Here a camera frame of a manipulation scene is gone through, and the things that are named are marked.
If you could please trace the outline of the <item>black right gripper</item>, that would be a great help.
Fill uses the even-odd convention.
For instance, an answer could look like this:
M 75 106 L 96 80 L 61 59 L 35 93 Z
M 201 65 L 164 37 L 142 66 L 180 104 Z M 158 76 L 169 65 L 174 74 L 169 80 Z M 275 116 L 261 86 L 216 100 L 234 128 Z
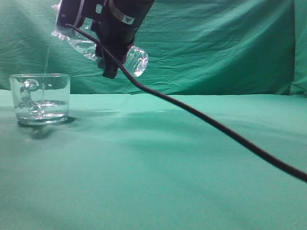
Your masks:
M 80 28 L 92 19 L 91 30 L 100 42 L 121 62 L 126 61 L 135 35 L 152 7 L 153 0 L 62 0 L 56 26 L 70 37 L 71 28 Z M 97 54 L 97 67 L 103 77 L 114 79 L 118 66 L 109 54 Z

